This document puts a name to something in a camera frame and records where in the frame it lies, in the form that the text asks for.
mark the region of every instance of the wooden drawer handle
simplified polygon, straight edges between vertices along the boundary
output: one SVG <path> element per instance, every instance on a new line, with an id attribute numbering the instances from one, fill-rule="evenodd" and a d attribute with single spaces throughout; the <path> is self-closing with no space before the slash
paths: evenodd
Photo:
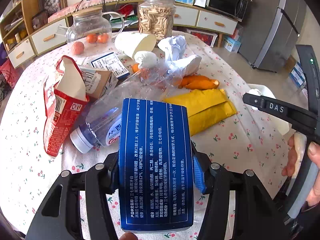
<path id="1" fill-rule="evenodd" d="M 44 42 L 49 41 L 55 37 L 55 34 L 51 34 L 50 36 L 43 39 Z"/>
<path id="2" fill-rule="evenodd" d="M 225 27 L 225 25 L 223 23 L 214 22 L 214 24 L 219 26 L 219 27 Z"/>
<path id="3" fill-rule="evenodd" d="M 20 52 L 20 53 L 16 56 L 16 59 L 20 58 L 23 54 L 24 54 L 24 51 L 23 51 L 23 52 Z"/>

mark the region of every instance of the plastic water bottle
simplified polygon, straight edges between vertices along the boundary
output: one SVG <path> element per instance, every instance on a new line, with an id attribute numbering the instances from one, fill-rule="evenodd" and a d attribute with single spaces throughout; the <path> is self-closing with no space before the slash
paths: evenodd
<path id="1" fill-rule="evenodd" d="M 85 122 L 70 134 L 72 143 L 82 153 L 98 143 L 109 146 L 120 136 L 125 98 L 160 100 L 163 95 L 162 89 L 141 82 L 122 83 L 91 106 Z"/>

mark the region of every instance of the yellow package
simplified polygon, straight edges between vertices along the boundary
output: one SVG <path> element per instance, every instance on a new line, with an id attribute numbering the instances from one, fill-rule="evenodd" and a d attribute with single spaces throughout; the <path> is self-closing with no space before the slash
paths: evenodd
<path id="1" fill-rule="evenodd" d="M 166 98 L 164 102 L 187 108 L 190 136 L 237 112 L 223 89 L 192 90 L 187 94 Z"/>

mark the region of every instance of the refrigerator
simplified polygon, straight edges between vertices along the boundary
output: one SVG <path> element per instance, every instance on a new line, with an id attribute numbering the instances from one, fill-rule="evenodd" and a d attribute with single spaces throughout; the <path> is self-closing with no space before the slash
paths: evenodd
<path id="1" fill-rule="evenodd" d="M 306 6 L 304 0 L 249 1 L 239 53 L 252 68 L 283 68 L 300 35 Z"/>

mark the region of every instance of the round table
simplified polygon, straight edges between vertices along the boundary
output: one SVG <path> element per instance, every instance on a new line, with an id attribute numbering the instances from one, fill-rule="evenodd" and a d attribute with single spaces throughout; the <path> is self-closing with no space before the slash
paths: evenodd
<path id="1" fill-rule="evenodd" d="M 184 57 L 192 54 L 201 56 L 197 73 L 218 79 L 220 88 L 226 91 L 237 109 L 236 115 L 191 138 L 197 150 L 207 153 L 212 162 L 220 163 L 230 171 L 242 173 L 252 169 L 273 198 L 285 181 L 281 170 L 287 162 L 288 146 L 271 117 L 252 110 L 242 102 L 242 95 L 250 88 L 210 46 L 188 33 L 173 32 L 173 35 L 185 36 L 188 46 Z M 108 51 L 115 52 L 131 72 L 131 58 L 117 51 L 114 43 Z M 159 49 L 157 54 L 164 57 Z M 66 45 L 38 58 L 23 72 L 12 91 L 0 124 L 0 207 L 8 221 L 25 234 L 37 208 L 61 171 L 87 171 L 96 163 L 103 162 L 107 154 L 118 150 L 117 142 L 110 147 L 96 146 L 87 154 L 81 154 L 67 137 L 56 158 L 51 158 L 44 151 L 44 82 L 48 75 L 54 75 L 54 65 L 62 55 L 71 56 Z M 226 239 L 231 238 L 233 231 L 234 193 L 231 192 L 230 196 Z M 141 234 L 138 239 L 196 239 L 207 199 L 207 195 L 201 195 L 194 189 L 194 224 L 188 230 L 157 235 Z M 116 232 L 120 236 L 123 232 L 120 229 L 117 191 L 107 195 L 107 200 Z M 90 239 L 84 192 L 80 192 L 80 205 L 83 237 Z"/>

